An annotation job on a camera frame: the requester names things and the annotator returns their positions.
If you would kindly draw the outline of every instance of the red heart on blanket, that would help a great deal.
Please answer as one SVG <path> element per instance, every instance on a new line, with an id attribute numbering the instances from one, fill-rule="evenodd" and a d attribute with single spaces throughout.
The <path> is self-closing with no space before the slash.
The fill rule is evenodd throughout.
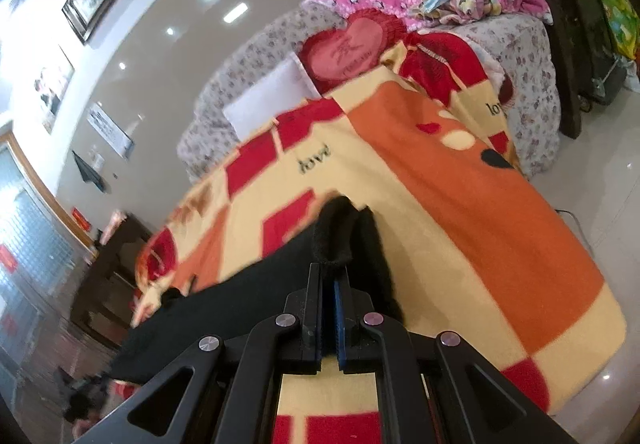
<path id="1" fill-rule="evenodd" d="M 373 8 L 354 12 L 347 24 L 309 37 L 298 55 L 321 94 L 372 69 L 406 32 L 400 19 Z"/>

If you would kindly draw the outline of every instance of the orange and yellow blanket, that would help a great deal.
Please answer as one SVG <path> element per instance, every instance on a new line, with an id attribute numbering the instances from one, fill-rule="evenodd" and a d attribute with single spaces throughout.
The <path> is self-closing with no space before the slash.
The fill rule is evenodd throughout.
<path id="1" fill-rule="evenodd" d="M 149 241 L 134 322 L 170 285 L 199 290 L 270 254 L 337 190 L 374 212 L 409 330 L 459 332 L 558 410 L 622 344 L 625 320 L 558 214 L 449 108 L 380 66 L 278 116 Z M 275 442 L 379 442 L 374 377 L 330 358 L 318 376 L 284 378 L 278 414 Z"/>

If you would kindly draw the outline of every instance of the dark wooden furniture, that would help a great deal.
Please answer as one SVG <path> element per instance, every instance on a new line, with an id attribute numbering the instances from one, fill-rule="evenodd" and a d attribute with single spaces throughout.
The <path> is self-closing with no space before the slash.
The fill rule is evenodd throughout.
<path id="1" fill-rule="evenodd" d="M 119 348 L 129 329 L 131 312 L 126 306 L 136 287 L 133 269 L 122 264 L 122 249 L 126 244 L 141 244 L 150 237 L 151 232 L 129 215 L 99 249 L 74 298 L 71 322 L 108 348 Z M 116 309 L 116 304 L 125 308 Z"/>

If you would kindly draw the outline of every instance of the metal bolt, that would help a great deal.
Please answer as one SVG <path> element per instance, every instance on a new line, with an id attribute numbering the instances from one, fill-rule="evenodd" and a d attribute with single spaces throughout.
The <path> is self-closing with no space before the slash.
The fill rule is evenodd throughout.
<path id="1" fill-rule="evenodd" d="M 460 336 L 455 332 L 443 332 L 440 340 L 446 347 L 457 347 L 460 344 Z"/>
<path id="2" fill-rule="evenodd" d="M 276 325 L 279 327 L 290 327 L 296 322 L 296 317 L 293 314 L 280 314 L 276 318 Z"/>
<path id="3" fill-rule="evenodd" d="M 367 312 L 363 319 L 367 325 L 375 326 L 380 325 L 385 320 L 385 317 L 377 312 Z"/>
<path id="4" fill-rule="evenodd" d="M 220 341 L 215 336 L 204 336 L 198 343 L 200 350 L 203 350 L 204 352 L 215 350 L 219 345 Z"/>

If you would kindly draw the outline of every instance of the white floor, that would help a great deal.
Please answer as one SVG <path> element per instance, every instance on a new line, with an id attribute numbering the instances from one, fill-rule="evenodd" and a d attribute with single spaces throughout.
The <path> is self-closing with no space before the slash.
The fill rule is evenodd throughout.
<path id="1" fill-rule="evenodd" d="M 580 444 L 610 444 L 640 404 L 640 94 L 622 90 L 584 114 L 580 137 L 562 137 L 558 161 L 532 184 L 577 216 L 626 316 L 623 347 L 556 417 Z"/>

